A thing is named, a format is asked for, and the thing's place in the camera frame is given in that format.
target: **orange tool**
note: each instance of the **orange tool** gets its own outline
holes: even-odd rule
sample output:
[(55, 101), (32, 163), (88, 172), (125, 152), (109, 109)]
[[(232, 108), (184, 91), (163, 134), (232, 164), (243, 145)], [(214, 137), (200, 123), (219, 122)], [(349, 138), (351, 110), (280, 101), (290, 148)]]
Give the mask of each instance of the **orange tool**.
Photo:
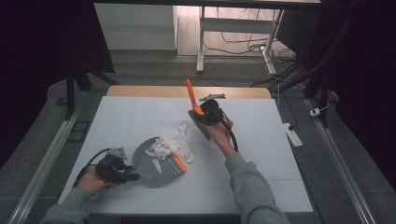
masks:
[(187, 84), (187, 91), (189, 92), (189, 96), (192, 104), (192, 109), (198, 115), (204, 115), (205, 114), (204, 111), (202, 111), (201, 107), (198, 106), (198, 104), (195, 102), (194, 91), (192, 90), (192, 85), (188, 78), (186, 79), (186, 84)]

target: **electric cord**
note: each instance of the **electric cord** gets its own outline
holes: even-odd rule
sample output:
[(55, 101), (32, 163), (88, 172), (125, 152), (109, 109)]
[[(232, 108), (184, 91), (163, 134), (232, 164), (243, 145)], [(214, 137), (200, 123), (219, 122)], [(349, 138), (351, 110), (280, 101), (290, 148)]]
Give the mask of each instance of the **electric cord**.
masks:
[[(302, 70), (301, 70), (297, 75), (295, 75), (294, 77), (292, 77), (291, 79), (286, 79), (286, 77), (289, 76), (289, 75), (290, 75), (297, 67), (299, 67), (299, 66), (300, 66), (300, 65), (297, 63), (295, 67), (292, 67), (292, 69), (288, 71), (288, 73), (284, 74), (283, 76), (280, 76), (281, 78), (278, 78), (273, 84), (271, 84), (271, 85), (268, 87), (268, 90), (269, 90), (269, 91), (273, 91), (272, 88), (275, 86), (275, 84), (279, 83), (280, 81), (288, 81), (288, 82), (289, 82), (289, 81), (291, 81), (291, 79), (300, 76), (300, 75), (303, 73), (304, 68), (302, 68)], [(305, 85), (303, 85), (303, 84), (301, 84), (301, 83), (298, 83), (298, 84), (296, 84), (296, 85), (305, 87)]]
[(231, 136), (231, 139), (233, 140), (233, 149), (235, 149), (235, 151), (237, 152), (238, 151), (238, 144), (236, 143), (235, 135), (233, 134), (233, 131), (231, 130), (231, 125), (228, 122), (227, 115), (224, 113), (224, 111), (223, 111), (223, 115), (227, 119), (227, 123), (224, 121), (224, 119), (220, 119), (220, 122), (224, 125), (224, 127), (227, 130), (228, 134)]
[(293, 120), (294, 122), (293, 122), (293, 124), (292, 124), (291, 122), (289, 122), (288, 120), (291, 120), (291, 119), (286, 119), (286, 118), (284, 117), (284, 115), (282, 114), (282, 112), (281, 112), (281, 111), (282, 111), (282, 108), (280, 107), (280, 98), (279, 98), (279, 96), (280, 96), (280, 90), (279, 90), (279, 86), (278, 86), (278, 91), (277, 91), (277, 97), (276, 97), (276, 98), (277, 98), (277, 108), (278, 108), (278, 111), (279, 111), (279, 116), (281, 117), (283, 123), (289, 123), (289, 124), (290, 124), (289, 130), (293, 130), (293, 129), (295, 129), (296, 127), (299, 126), (299, 121), (298, 121), (298, 120), (299, 120), (299, 117), (302, 116), (303, 114), (305, 114), (305, 111), (301, 112), (299, 115), (296, 115), (296, 114), (294, 113), (293, 107), (291, 106), (291, 104), (290, 104), (290, 102), (289, 102), (289, 100), (288, 100), (288, 96), (286, 96), (284, 92), (283, 92), (282, 94), (283, 94), (283, 99), (285, 99), (285, 102), (286, 102), (286, 104), (288, 105), (289, 110), (291, 111), (292, 120)]
[(275, 12), (276, 12), (276, 9), (274, 9), (274, 11), (273, 11), (273, 20), (275, 19)]
[(240, 19), (240, 18), (242, 18), (243, 16), (245, 16), (245, 14), (247, 14), (247, 11), (248, 11), (248, 9), (247, 8), (244, 8), (244, 9), (242, 9), (242, 15), (240, 15), (240, 16), (238, 16), (237, 17), (237, 19)]
[(207, 79), (206, 80), (208, 83), (212, 83), (213, 85), (215, 85), (215, 86), (217, 86), (217, 87), (222, 87), (220, 84), (218, 84), (218, 83), (216, 83), (216, 82), (214, 82), (214, 81), (211, 81), (211, 80), (209, 80), (209, 79)]
[(323, 108), (321, 108), (319, 111), (325, 110), (325, 109), (327, 109), (327, 107), (329, 107), (329, 101), (327, 101), (327, 104), (326, 104), (326, 106), (325, 106), (325, 107), (323, 107)]
[(96, 159), (96, 157), (98, 157), (99, 155), (101, 155), (102, 153), (111, 150), (111, 148), (105, 148), (100, 150), (98, 153), (96, 153), (88, 162), (87, 164), (81, 169), (81, 171), (78, 173), (78, 176), (76, 178), (75, 183), (73, 184), (73, 188), (78, 184), (78, 181), (82, 178), (82, 176), (85, 174), (85, 171), (88, 169), (88, 167), (91, 165), (91, 163)]
[(273, 76), (271, 76), (270, 73), (269, 73), (268, 70), (267, 70), (267, 67), (265, 66), (265, 72), (267, 73), (267, 75), (268, 75), (269, 77), (273, 77), (274, 79), (276, 79), (276, 81), (268, 87), (268, 90), (269, 90), (269, 91), (272, 91), (272, 88), (273, 88), (276, 84), (278, 84), (280, 81), (290, 81), (289, 79), (286, 79), (286, 77), (287, 77), (288, 75), (290, 75), (298, 66), (299, 66), (299, 64), (293, 63), (291, 66), (289, 66), (289, 67), (287, 68), (287, 70), (286, 70), (285, 72), (279, 74), (278, 77), (273, 77)]
[(210, 111), (211, 114), (215, 115), (215, 116), (219, 119), (219, 121), (222, 123), (222, 125), (224, 125), (224, 128), (227, 130), (227, 133), (230, 135), (230, 137), (231, 137), (231, 139), (232, 139), (232, 141), (233, 141), (233, 149), (235, 149), (235, 151), (237, 152), (237, 151), (238, 151), (238, 144), (236, 143), (235, 135), (233, 134), (233, 130), (232, 130), (232, 128), (231, 128), (230, 123), (228, 122), (228, 117), (227, 117), (227, 115), (225, 114), (225, 112), (222, 111), (222, 114), (223, 114), (224, 117), (227, 119), (227, 123), (224, 121), (224, 119), (223, 119), (221, 116), (219, 116), (219, 115), (218, 115), (215, 111), (213, 111), (211, 108), (208, 108), (207, 110)]
[(282, 49), (282, 50), (280, 50), (280, 51), (277, 53), (277, 56), (275, 56), (274, 50), (271, 49), (271, 53), (272, 53), (272, 55), (273, 55), (273, 56), (271, 56), (271, 59), (274, 60), (274, 61), (277, 62), (277, 63), (294, 63), (294, 62), (296, 62), (295, 57), (280, 57), (280, 56), (279, 56), (280, 52), (285, 51), (285, 50), (287, 50), (287, 49)]
[[(289, 65), (289, 67), (287, 67), (287, 68), (286, 68), (283, 72), (281, 72), (279, 75), (281, 76), (282, 74), (286, 73), (292, 66), (293, 66), (293, 64)], [(275, 79), (275, 78), (270, 77), (270, 78), (267, 78), (267, 79), (265, 79), (265, 80), (263, 80), (263, 81), (257, 81), (257, 82), (252, 83), (252, 84), (250, 85), (250, 87), (254, 87), (255, 85), (262, 84), (262, 83), (266, 83), (266, 82), (272, 81), (272, 80), (274, 80), (274, 79)]]
[[(218, 14), (218, 18), (224, 18), (223, 15), (221, 14), (221, 12), (219, 11), (219, 8), (218, 8), (218, 7), (217, 7), (217, 14)], [(259, 15), (260, 15), (260, 10), (258, 10), (258, 12), (257, 12), (256, 20), (259, 18)], [(224, 33), (223, 33), (223, 32), (221, 32), (221, 36), (222, 36), (223, 40), (224, 40), (225, 42), (228, 42), (228, 43), (245, 43), (245, 42), (247, 42), (247, 48), (248, 48), (248, 50), (247, 50), (247, 51), (242, 51), (242, 52), (231, 52), (231, 51), (224, 50), (224, 49), (214, 49), (214, 48), (208, 47), (208, 46), (205, 44), (205, 42), (204, 42), (204, 46), (205, 46), (207, 49), (217, 50), (217, 51), (221, 51), (221, 52), (225, 52), (225, 53), (230, 53), (230, 54), (245, 54), (245, 53), (249, 53), (249, 52), (259, 52), (259, 51), (260, 51), (260, 47), (265, 46), (264, 43), (262, 43), (262, 44), (255, 44), (255, 45), (251, 45), (251, 46), (250, 46), (250, 45), (249, 45), (250, 42), (252, 42), (252, 41), (264, 41), (264, 40), (268, 40), (268, 38), (252, 39), (253, 34), (251, 34), (251, 35), (250, 35), (250, 38), (247, 39), (247, 40), (227, 40), (227, 39), (224, 37)]]

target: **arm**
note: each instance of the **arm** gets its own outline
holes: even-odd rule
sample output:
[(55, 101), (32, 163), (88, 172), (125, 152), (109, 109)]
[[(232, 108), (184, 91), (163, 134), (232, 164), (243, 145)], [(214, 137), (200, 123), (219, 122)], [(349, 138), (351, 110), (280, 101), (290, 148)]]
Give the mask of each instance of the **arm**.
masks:
[(253, 162), (246, 162), (233, 150), (230, 136), (221, 123), (206, 126), (211, 138), (226, 157), (225, 166), (231, 179), (235, 202), (241, 212), (242, 223), (289, 223), (285, 214), (276, 206), (268, 182)]
[(53, 205), (40, 223), (83, 223), (89, 214), (87, 204), (91, 197), (97, 191), (115, 185), (117, 184), (101, 179), (96, 174), (95, 167), (90, 166), (78, 181), (77, 187), (70, 190), (61, 204)]

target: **white wall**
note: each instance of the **white wall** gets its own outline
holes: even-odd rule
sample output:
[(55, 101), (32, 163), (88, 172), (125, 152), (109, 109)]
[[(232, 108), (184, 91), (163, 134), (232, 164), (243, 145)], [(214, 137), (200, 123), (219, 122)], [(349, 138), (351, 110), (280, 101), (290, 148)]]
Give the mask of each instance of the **white wall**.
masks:
[(94, 5), (109, 49), (177, 48), (177, 7)]

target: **black cable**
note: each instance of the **black cable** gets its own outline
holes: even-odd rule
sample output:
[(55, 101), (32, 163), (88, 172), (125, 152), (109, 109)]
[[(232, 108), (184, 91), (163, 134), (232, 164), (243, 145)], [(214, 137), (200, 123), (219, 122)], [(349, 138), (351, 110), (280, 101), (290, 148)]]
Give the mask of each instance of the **black cable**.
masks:
[[(220, 16), (221, 16), (222, 18), (224, 18), (223, 15), (221, 14), (221, 12), (219, 11), (219, 8), (218, 8), (218, 7), (217, 7), (217, 13), (218, 13), (218, 18), (220, 18)], [(259, 18), (259, 15), (260, 15), (260, 10), (257, 12), (256, 20)], [(259, 52), (259, 51), (254, 51), (254, 49), (263, 46), (263, 44), (258, 44), (258, 45), (250, 46), (249, 43), (250, 43), (251, 41), (263, 41), (263, 40), (268, 40), (268, 38), (252, 39), (253, 34), (251, 34), (250, 39), (248, 39), (248, 40), (227, 40), (227, 39), (224, 37), (224, 33), (223, 33), (223, 32), (220, 32), (220, 33), (221, 33), (221, 37), (223, 38), (223, 40), (224, 40), (225, 42), (228, 42), (228, 43), (245, 43), (245, 42), (247, 42), (247, 48), (248, 48), (250, 51), (234, 53), (234, 52), (230, 52), (230, 51), (226, 51), (226, 50), (222, 50), (222, 49), (213, 49), (213, 50), (219, 50), (219, 51), (223, 51), (223, 52), (226, 52), (226, 53), (232, 53), (232, 54), (241, 54), (241, 53), (247, 53), (247, 52), (251, 52), (251, 51), (253, 51), (253, 52)]]
[(279, 78), (268, 87), (269, 91), (272, 91), (271, 89), (277, 84), (279, 83), (282, 79), (284, 79), (285, 77), (287, 77), (288, 75), (291, 74), (292, 71), (294, 71), (294, 69), (296, 69), (299, 66), (299, 64), (297, 63), (293, 63), (291, 64), (284, 72), (282, 72), (281, 74), (279, 74)]
[(241, 17), (245, 16), (245, 14), (247, 14), (247, 11), (248, 11), (247, 8), (242, 9), (242, 12), (243, 12), (244, 14), (238, 16), (237, 19), (240, 19)]
[(224, 125), (225, 129), (227, 130), (228, 134), (231, 136), (231, 139), (233, 140), (233, 149), (235, 149), (235, 151), (238, 151), (238, 144), (236, 143), (236, 138), (235, 135), (233, 134), (233, 131), (231, 130), (231, 125), (228, 122), (228, 118), (227, 115), (224, 113), (223, 114), (225, 116), (225, 118), (227, 119), (227, 123), (224, 121), (224, 119), (220, 119), (220, 122)]
[(218, 83), (216, 83), (216, 82), (214, 82), (214, 81), (211, 81), (211, 80), (209, 80), (209, 79), (207, 79), (206, 81), (209, 82), (209, 83), (212, 83), (212, 84), (215, 85), (215, 86), (222, 87), (222, 86), (219, 85)]
[(266, 44), (254, 44), (254, 45), (250, 45), (248, 48), (249, 48), (249, 50), (251, 51), (251, 52), (261, 52), (262, 50), (261, 50), (261, 48), (262, 47), (265, 47), (266, 46)]
[[(289, 65), (289, 67), (287, 67), (287, 68), (286, 68), (282, 73), (280, 73), (279, 75), (282, 76), (282, 74), (286, 73), (293, 65), (294, 65), (294, 63), (291, 64), (291, 65)], [(268, 82), (268, 81), (272, 81), (272, 80), (274, 80), (274, 79), (276, 79), (276, 78), (270, 77), (270, 78), (267, 78), (267, 79), (265, 79), (265, 80), (263, 80), (263, 81), (257, 81), (257, 82), (252, 83), (252, 84), (250, 85), (250, 87), (253, 87), (253, 86), (257, 85), (257, 84), (262, 84), (262, 83), (265, 83), (265, 82)]]
[(78, 173), (78, 176), (77, 176), (77, 178), (76, 178), (76, 181), (75, 181), (75, 183), (73, 184), (73, 188), (78, 184), (78, 181), (82, 178), (82, 176), (85, 174), (85, 171), (88, 169), (88, 167), (91, 165), (91, 162), (93, 162), (93, 160), (95, 160), (96, 159), (96, 157), (98, 157), (100, 154), (102, 154), (102, 153), (104, 153), (104, 152), (106, 152), (106, 151), (109, 151), (109, 150), (111, 150), (111, 148), (105, 148), (105, 149), (102, 149), (102, 150), (100, 150), (98, 153), (96, 153), (96, 155), (94, 155), (93, 157), (92, 157), (92, 159), (90, 159), (90, 161), (88, 161), (88, 163), (87, 163), (87, 165), (85, 165), (82, 169), (81, 169), (81, 171)]
[(206, 109), (209, 111), (209, 113), (211, 115), (216, 116), (218, 118), (218, 120), (222, 123), (222, 125), (224, 125), (224, 128), (227, 130), (227, 133), (230, 135), (231, 139), (233, 140), (233, 149), (235, 149), (235, 151), (237, 152), (238, 151), (238, 144), (236, 143), (236, 138), (235, 138), (235, 135), (233, 134), (233, 131), (231, 129), (231, 125), (228, 122), (227, 115), (224, 113), (224, 111), (221, 111), (222, 114), (224, 115), (224, 117), (227, 119), (227, 123), (226, 123), (224, 121), (224, 119), (220, 115), (218, 115), (216, 113), (216, 111), (212, 110), (212, 108), (207, 107)]
[(284, 51), (284, 50), (287, 50), (287, 49), (282, 49), (282, 50), (280, 50), (278, 53), (277, 53), (277, 56), (275, 56), (275, 54), (274, 54), (274, 50), (273, 49), (271, 49), (271, 53), (272, 53), (272, 57), (271, 57), (271, 59), (273, 59), (275, 62), (277, 62), (277, 63), (293, 63), (293, 62), (296, 62), (296, 59), (294, 58), (294, 57), (280, 57), (279, 56), (279, 54), (280, 54), (280, 52), (281, 51)]
[(290, 111), (291, 111), (291, 115), (293, 116), (293, 119), (295, 120), (295, 123), (293, 124), (293, 126), (294, 126), (294, 128), (295, 127), (298, 127), (298, 125), (299, 125), (299, 123), (298, 123), (298, 117), (295, 115), (295, 113), (294, 113), (294, 110), (293, 110), (293, 108), (291, 107), (291, 104), (290, 104), (290, 102), (289, 102), (289, 100), (288, 100), (288, 97), (285, 95), (285, 92), (282, 92), (282, 94), (283, 94), (283, 97), (284, 97), (284, 99), (285, 99), (285, 101), (286, 101), (286, 104), (288, 104), (288, 106), (289, 106), (289, 108), (290, 108)]
[[(208, 47), (208, 46), (205, 44), (205, 42), (204, 42), (204, 46), (205, 46), (205, 48), (207, 48), (207, 49), (212, 49), (212, 48)], [(226, 53), (230, 53), (230, 54), (244, 54), (244, 53), (250, 53), (250, 52), (251, 52), (251, 50), (242, 51), (242, 52), (230, 52), (230, 51), (227, 51), (227, 50), (224, 50), (224, 49), (212, 49), (212, 50), (218, 50), (218, 51), (222, 51), (222, 52), (226, 52)]]

